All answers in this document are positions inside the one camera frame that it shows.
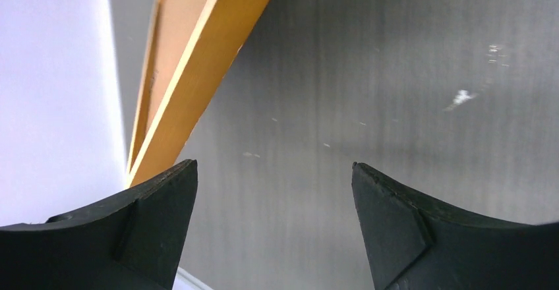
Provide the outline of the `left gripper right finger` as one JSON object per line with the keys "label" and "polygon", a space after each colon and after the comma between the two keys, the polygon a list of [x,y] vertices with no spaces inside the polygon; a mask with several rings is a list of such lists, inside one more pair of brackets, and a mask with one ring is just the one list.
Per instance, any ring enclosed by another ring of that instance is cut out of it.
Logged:
{"label": "left gripper right finger", "polygon": [[376,289],[557,289],[558,224],[483,216],[354,163],[351,187]]}

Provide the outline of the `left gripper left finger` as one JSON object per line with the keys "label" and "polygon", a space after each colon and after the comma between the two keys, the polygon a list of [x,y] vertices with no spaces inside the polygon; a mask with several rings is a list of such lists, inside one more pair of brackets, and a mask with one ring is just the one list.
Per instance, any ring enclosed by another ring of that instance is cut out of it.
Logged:
{"label": "left gripper left finger", "polygon": [[2,289],[171,289],[198,188],[197,162],[93,204],[1,228]]}

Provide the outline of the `orange wooden picture frame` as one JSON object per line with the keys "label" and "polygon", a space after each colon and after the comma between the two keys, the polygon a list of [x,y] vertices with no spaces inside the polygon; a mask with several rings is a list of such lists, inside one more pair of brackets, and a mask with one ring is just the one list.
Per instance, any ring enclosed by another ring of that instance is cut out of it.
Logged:
{"label": "orange wooden picture frame", "polygon": [[148,68],[156,0],[148,28],[126,183],[136,186],[169,169],[207,108],[269,0],[207,0],[154,120],[146,126]]}

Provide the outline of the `brown cardboard backing board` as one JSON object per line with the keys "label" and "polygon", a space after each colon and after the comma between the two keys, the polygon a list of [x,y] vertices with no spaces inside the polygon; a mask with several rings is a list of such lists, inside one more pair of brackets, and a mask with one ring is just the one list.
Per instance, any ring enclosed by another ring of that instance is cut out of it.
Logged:
{"label": "brown cardboard backing board", "polygon": [[149,96],[147,127],[154,120],[206,2],[207,0],[156,0],[156,19],[146,74]]}

